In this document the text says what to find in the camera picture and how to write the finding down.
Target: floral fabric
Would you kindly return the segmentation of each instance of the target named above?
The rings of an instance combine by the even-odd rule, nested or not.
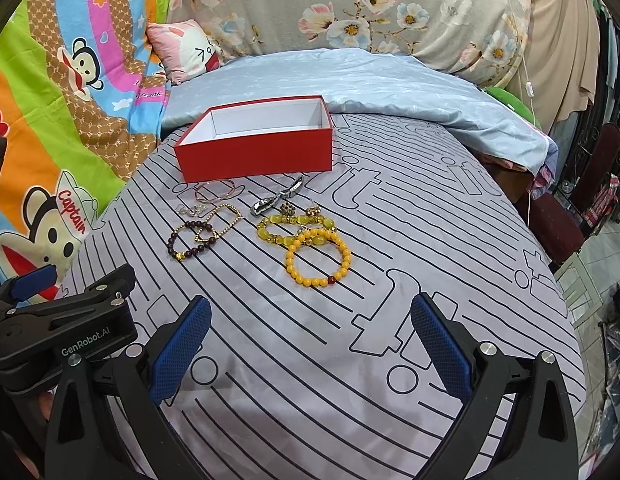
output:
[[[317,47],[403,52],[482,86],[503,87],[528,41],[531,0],[170,0],[224,59]]]

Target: cartoon pillow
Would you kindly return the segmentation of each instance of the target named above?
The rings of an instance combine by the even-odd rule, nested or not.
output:
[[[221,66],[216,49],[199,23],[148,23],[148,39],[168,79],[178,85]]]

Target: dark red beaded bracelet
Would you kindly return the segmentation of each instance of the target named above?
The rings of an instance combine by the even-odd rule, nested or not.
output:
[[[200,239],[201,233],[203,231],[207,231],[207,232],[214,231],[212,225],[210,225],[207,222],[203,222],[201,220],[187,221],[181,224],[180,226],[178,226],[177,228],[175,228],[174,231],[172,231],[172,233],[170,234],[170,237],[168,238],[168,241],[166,242],[166,246],[168,247],[168,254],[170,254],[170,256],[177,259],[178,261],[181,261],[184,258],[191,258],[197,253],[202,253],[207,248],[209,248],[210,245],[213,245],[216,242],[216,238],[213,235],[207,240],[203,240],[198,246],[191,247],[188,250],[183,251],[182,253],[178,253],[177,251],[174,250],[174,241],[177,239],[179,235],[179,231],[181,231],[183,228],[186,228],[186,227],[189,229],[192,229],[192,231],[197,235],[198,239]]]

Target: colorful blanket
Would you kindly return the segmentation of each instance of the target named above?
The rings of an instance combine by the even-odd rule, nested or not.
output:
[[[58,284],[155,149],[167,81],[146,39],[168,0],[23,0],[0,36],[0,280]],[[56,286],[33,301],[51,300]]]

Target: beige curtain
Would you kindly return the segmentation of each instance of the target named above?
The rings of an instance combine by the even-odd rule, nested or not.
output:
[[[507,89],[530,106],[525,85],[532,82],[532,105],[545,132],[594,102],[599,24],[591,0],[532,0],[525,59],[530,79],[521,65]]]

